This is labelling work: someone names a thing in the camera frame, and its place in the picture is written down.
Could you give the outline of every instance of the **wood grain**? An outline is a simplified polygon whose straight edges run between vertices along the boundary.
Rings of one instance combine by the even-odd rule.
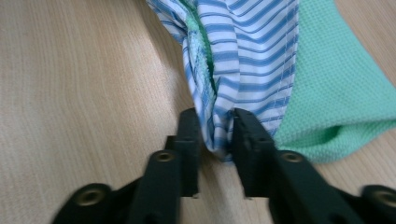
[[[396,2],[337,4],[395,85]],[[139,177],[193,106],[180,52],[144,0],[0,0],[0,223],[48,223],[76,188]],[[396,188],[395,146],[393,130],[318,168],[349,192]],[[202,163],[182,223],[270,223],[234,167]]]

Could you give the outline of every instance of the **fabric fold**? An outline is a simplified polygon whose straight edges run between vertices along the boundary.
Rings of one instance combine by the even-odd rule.
[[[274,135],[295,75],[298,1],[148,0],[148,4],[183,45],[186,78],[206,147],[223,161],[232,159],[227,148],[235,107],[253,112]]]
[[[300,2],[296,79],[275,135],[311,161],[339,160],[396,127],[396,90],[333,1]]]

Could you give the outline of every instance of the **screw hole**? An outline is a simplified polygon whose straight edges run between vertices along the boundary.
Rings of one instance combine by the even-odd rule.
[[[171,161],[174,157],[174,155],[168,152],[162,152],[157,155],[157,161]]]
[[[396,194],[388,191],[380,190],[375,192],[375,197],[381,203],[396,208]]]
[[[282,158],[283,158],[283,160],[290,161],[290,162],[300,162],[303,160],[302,156],[292,153],[292,152],[283,153]]]
[[[105,193],[101,189],[87,189],[76,198],[76,204],[80,206],[90,206],[101,202],[105,198]]]
[[[338,214],[331,214],[329,220],[333,224],[347,224],[347,220]]]

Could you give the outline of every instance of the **wooden surface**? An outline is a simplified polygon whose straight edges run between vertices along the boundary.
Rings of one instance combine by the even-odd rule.
[[[338,6],[395,85],[396,2]],[[48,223],[75,189],[139,177],[192,107],[180,51],[143,0],[0,0],[0,223]],[[395,148],[393,130],[318,168],[352,193],[396,188]],[[209,153],[200,185],[182,223],[270,223],[266,201],[244,200]]]

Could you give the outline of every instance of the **green fabric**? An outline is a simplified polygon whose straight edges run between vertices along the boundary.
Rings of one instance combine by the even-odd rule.
[[[333,0],[301,0],[296,77],[275,135],[313,162],[341,159],[396,127],[396,90]]]
[[[210,48],[210,43],[209,43],[209,39],[207,38],[206,30],[202,25],[201,20],[199,19],[199,15],[194,3],[189,0],[179,0],[179,1],[190,12],[190,15],[193,16],[193,19],[187,20],[187,24],[194,27],[197,26],[199,32],[201,33],[202,39],[204,40],[204,43],[201,43],[200,45],[205,48],[205,53],[203,54],[203,56],[206,57],[206,63],[210,73],[210,83],[212,85],[212,89],[215,90],[215,81],[212,78],[213,69],[214,69],[212,50]]]

